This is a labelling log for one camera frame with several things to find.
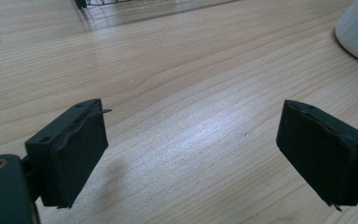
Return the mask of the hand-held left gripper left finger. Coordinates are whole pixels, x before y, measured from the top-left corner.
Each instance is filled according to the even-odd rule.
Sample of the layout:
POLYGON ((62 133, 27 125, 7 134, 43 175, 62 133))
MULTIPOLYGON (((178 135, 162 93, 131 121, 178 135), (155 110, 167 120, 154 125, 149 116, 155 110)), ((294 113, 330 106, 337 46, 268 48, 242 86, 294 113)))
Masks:
POLYGON ((100 99, 71 106, 25 142, 31 197, 69 208, 108 147, 100 99))

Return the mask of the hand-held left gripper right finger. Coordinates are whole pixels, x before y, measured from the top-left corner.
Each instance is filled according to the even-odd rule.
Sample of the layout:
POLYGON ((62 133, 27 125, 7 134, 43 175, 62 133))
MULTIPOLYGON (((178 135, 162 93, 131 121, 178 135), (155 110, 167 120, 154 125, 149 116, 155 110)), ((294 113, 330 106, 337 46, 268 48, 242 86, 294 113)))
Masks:
POLYGON ((358 130, 321 109, 286 100, 277 146, 329 205, 358 204, 358 130))

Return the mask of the dark wire mesh basket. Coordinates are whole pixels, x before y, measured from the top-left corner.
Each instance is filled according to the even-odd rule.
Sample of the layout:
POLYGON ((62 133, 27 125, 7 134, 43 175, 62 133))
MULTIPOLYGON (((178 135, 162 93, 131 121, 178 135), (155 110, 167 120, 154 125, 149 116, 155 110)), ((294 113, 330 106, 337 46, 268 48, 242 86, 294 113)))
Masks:
POLYGON ((130 0, 73 0, 76 4, 76 7, 79 10, 83 10, 87 7, 99 7, 99 6, 108 6, 121 2, 127 2, 130 0))

